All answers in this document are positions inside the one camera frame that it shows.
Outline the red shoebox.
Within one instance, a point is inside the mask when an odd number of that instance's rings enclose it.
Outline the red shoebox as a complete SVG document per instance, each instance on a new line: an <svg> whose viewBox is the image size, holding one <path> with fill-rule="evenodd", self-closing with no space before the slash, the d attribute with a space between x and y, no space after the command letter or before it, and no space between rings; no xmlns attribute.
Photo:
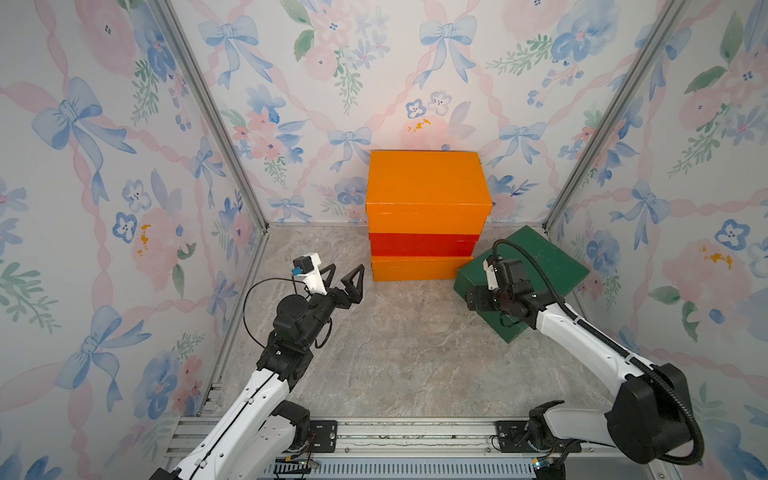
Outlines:
<svg viewBox="0 0 768 480"><path fill-rule="evenodd" d="M470 257L479 235L370 233L373 256Z"/></svg>

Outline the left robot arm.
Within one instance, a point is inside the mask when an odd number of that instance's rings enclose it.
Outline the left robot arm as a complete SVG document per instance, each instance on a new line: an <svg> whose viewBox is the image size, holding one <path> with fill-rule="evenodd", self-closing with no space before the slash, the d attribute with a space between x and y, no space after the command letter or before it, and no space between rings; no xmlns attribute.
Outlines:
<svg viewBox="0 0 768 480"><path fill-rule="evenodd" d="M294 259L292 278L305 286L282 298L255 370L238 398L178 465L155 479L257 479L281 454L308 454L316 440L308 409L288 395L306 373L314 350L332 331L332 316L363 300L363 265L333 286L334 265L315 254Z"/></svg>

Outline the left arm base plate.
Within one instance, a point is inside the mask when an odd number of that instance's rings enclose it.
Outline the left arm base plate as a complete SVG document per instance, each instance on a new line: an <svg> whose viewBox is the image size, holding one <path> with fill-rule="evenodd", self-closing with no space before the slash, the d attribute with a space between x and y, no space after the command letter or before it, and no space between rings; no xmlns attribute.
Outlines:
<svg viewBox="0 0 768 480"><path fill-rule="evenodd" d="M338 439L336 420L308 420L295 428L294 439L287 449L291 454L334 453Z"/></svg>

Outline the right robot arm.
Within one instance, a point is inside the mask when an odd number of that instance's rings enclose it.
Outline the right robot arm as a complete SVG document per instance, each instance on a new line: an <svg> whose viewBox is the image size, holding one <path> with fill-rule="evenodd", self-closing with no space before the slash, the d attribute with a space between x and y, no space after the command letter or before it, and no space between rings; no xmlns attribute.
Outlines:
<svg viewBox="0 0 768 480"><path fill-rule="evenodd" d="M530 411L519 442L536 451L599 444L639 464L660 460L689 466L702 460L704 434L680 369L622 347L577 314L550 283L535 290L522 261L491 255L483 269L486 284L465 294L470 310L523 321L579 360L613 397L605 412L568 407L560 400L539 405Z"/></svg>

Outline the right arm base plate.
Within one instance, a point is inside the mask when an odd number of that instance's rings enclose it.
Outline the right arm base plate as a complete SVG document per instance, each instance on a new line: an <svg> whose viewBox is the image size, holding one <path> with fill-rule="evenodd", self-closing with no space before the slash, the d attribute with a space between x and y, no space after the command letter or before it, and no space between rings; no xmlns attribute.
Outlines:
<svg viewBox="0 0 768 480"><path fill-rule="evenodd" d="M560 439L540 419L500 420L494 423L491 446L500 453L552 454L563 453L567 447L580 452L581 441Z"/></svg>

